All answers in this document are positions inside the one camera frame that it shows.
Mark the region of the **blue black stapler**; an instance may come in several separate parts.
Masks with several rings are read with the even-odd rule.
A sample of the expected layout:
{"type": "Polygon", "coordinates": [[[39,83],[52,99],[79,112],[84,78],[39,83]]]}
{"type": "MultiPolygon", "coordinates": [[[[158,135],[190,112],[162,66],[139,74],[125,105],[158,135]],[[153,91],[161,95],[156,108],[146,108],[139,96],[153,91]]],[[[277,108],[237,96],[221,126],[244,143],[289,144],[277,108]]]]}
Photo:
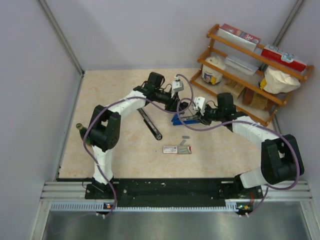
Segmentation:
{"type": "Polygon", "coordinates": [[[179,118],[178,115],[175,114],[171,119],[171,123],[173,126],[182,126],[183,123],[186,125],[192,125],[199,124],[200,122],[198,121],[196,116],[181,116],[179,118]]]}

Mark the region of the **red white staple box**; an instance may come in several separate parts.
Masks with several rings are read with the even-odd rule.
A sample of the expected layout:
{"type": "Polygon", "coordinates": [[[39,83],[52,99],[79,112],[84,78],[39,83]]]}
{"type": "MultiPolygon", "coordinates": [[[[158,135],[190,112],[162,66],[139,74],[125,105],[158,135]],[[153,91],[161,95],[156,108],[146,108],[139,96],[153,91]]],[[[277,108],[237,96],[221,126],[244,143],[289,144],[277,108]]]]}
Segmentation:
{"type": "Polygon", "coordinates": [[[178,146],[164,146],[164,154],[177,154],[177,155],[189,155],[192,154],[191,146],[178,145],[178,146]]]}

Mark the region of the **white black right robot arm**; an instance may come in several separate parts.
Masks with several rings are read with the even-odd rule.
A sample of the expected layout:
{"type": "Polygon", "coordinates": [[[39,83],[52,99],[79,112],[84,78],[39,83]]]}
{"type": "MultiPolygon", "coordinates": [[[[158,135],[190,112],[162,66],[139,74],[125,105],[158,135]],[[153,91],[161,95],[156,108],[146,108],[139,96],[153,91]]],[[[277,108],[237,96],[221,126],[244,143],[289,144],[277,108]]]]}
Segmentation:
{"type": "Polygon", "coordinates": [[[245,198],[252,188],[261,185],[274,186],[283,181],[298,181],[304,174],[296,138],[291,134],[278,134],[255,122],[244,112],[237,111],[231,93],[218,94],[216,107],[211,107],[204,97],[195,97],[193,102],[196,116],[205,125],[221,122],[260,150],[260,166],[233,179],[233,192],[237,197],[245,198]]]}

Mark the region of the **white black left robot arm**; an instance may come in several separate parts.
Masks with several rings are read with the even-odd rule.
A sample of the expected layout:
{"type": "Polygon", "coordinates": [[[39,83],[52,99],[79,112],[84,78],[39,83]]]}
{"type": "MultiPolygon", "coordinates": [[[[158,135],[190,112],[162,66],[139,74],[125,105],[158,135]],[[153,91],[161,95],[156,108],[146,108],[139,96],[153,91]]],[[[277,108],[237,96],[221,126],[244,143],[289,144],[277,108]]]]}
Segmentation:
{"type": "Polygon", "coordinates": [[[95,163],[92,184],[102,198],[109,198],[114,191],[111,179],[113,148],[120,139],[121,121],[133,112],[144,108],[148,104],[163,104],[166,113],[184,112],[188,103],[180,101],[179,92],[184,90],[181,81],[182,74],[176,74],[169,91],[162,85],[165,77],[151,72],[148,79],[136,86],[127,96],[108,106],[97,105],[92,113],[89,126],[83,136],[83,143],[92,146],[93,153],[89,155],[95,163]]]}

